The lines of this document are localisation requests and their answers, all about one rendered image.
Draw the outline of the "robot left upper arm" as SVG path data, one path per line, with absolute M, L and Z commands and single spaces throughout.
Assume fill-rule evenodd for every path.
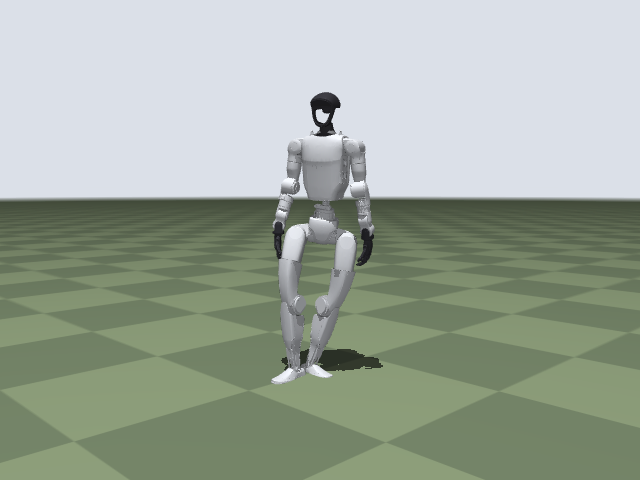
M 354 198 L 365 197 L 364 183 L 366 182 L 366 147 L 357 139 L 344 138 L 344 150 L 350 156 L 350 164 L 354 183 L 350 184 L 351 195 Z

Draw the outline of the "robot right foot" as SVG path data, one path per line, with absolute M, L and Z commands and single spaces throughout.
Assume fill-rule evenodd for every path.
M 283 373 L 271 379 L 273 384 L 284 384 L 293 381 L 299 377 L 306 375 L 304 368 L 300 367 L 299 372 L 293 371 L 291 368 L 287 368 Z

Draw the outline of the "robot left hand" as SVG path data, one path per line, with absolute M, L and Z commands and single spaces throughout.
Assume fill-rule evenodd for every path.
M 369 260 L 371 252 L 372 252 L 372 248 L 373 248 L 372 239 L 374 239 L 374 235 L 372 234 L 369 237 L 369 230 L 364 228 L 364 229 L 362 229 L 361 239 L 364 240 L 363 252 L 362 252 L 361 256 L 358 258 L 358 260 L 357 260 L 358 262 L 361 261 L 358 264 L 356 264 L 357 266 L 361 266 L 361 265 L 365 264 Z

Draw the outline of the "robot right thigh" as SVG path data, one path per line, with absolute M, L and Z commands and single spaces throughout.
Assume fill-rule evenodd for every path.
M 303 312 L 306 306 L 305 298 L 297 293 L 302 257 L 308 240 L 307 224 L 290 227 L 284 238 L 282 255 L 279 259 L 278 278 L 281 301 L 287 303 L 292 315 Z

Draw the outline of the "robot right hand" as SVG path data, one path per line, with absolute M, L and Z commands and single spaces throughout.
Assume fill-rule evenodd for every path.
M 282 231 L 282 223 L 276 222 L 275 229 L 273 231 L 274 235 L 274 247 L 276 250 L 278 260 L 281 259 L 282 251 L 281 251 L 281 236 L 284 234 L 284 230 Z

